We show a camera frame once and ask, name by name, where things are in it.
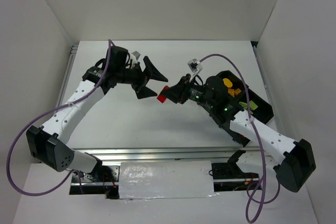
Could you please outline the light green curved 2x2 brick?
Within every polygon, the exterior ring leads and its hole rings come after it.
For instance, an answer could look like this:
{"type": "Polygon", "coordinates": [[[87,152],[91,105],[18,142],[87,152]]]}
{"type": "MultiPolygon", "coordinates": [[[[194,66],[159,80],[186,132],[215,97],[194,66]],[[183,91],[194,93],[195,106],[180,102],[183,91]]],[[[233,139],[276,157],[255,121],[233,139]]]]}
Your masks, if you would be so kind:
{"type": "Polygon", "coordinates": [[[241,105],[245,110],[248,109],[248,104],[245,102],[239,102],[239,105],[241,105]]]}

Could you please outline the red rectangular lego brick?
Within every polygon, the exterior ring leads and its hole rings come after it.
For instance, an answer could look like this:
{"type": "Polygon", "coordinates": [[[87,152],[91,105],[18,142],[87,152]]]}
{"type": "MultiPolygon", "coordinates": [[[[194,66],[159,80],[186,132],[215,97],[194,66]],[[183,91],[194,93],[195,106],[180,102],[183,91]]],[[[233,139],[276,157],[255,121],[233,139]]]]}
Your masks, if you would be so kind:
{"type": "Polygon", "coordinates": [[[164,86],[164,88],[161,90],[161,92],[157,96],[157,100],[160,101],[161,103],[164,103],[167,97],[163,95],[162,93],[166,90],[168,90],[170,87],[169,86],[164,86]]]}

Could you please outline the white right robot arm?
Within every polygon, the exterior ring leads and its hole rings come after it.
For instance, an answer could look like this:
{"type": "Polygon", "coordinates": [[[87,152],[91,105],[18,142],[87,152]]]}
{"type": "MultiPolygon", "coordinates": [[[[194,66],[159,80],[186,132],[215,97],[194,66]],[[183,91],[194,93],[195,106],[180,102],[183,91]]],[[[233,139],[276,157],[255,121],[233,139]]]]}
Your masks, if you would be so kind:
{"type": "Polygon", "coordinates": [[[175,104],[194,101],[234,141],[243,146],[249,141],[261,144],[266,153],[276,161],[274,171],[277,181],[285,189],[297,193],[316,169],[311,144],[305,139],[296,141],[286,137],[259,121],[257,115],[262,119],[272,118],[271,106],[264,100],[258,100],[258,108],[249,115],[247,109],[241,105],[245,94],[243,84],[238,78],[233,78],[232,87],[228,87],[222,74],[218,74],[208,77],[201,86],[187,74],[176,85],[164,87],[157,98],[162,103],[165,100],[175,104]]]}

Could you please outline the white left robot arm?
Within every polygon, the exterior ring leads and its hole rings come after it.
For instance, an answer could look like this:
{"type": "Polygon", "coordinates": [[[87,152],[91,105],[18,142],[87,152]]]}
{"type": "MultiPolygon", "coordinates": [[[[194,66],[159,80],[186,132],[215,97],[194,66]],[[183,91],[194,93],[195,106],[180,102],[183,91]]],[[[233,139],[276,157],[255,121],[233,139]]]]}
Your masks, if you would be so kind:
{"type": "Polygon", "coordinates": [[[102,160],[70,148],[67,143],[73,131],[89,110],[117,84],[128,84],[138,99],[155,97],[156,92],[146,85],[150,80],[167,82],[152,64],[143,58],[142,69],[135,54],[125,48],[110,46],[100,59],[82,76],[77,89],[68,101],[56,110],[52,118],[40,127],[30,126],[26,137],[32,157],[57,172],[73,169],[88,174],[93,180],[103,180],[111,170],[102,160]]]}

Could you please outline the orange 2x4 brick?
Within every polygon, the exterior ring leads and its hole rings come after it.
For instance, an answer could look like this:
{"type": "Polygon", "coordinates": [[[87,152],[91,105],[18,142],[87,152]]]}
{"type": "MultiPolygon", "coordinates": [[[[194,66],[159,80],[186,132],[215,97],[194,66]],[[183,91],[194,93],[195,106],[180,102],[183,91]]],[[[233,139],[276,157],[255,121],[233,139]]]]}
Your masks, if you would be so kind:
{"type": "Polygon", "coordinates": [[[228,93],[232,96],[235,97],[236,96],[236,92],[234,89],[228,89],[228,93]]]}

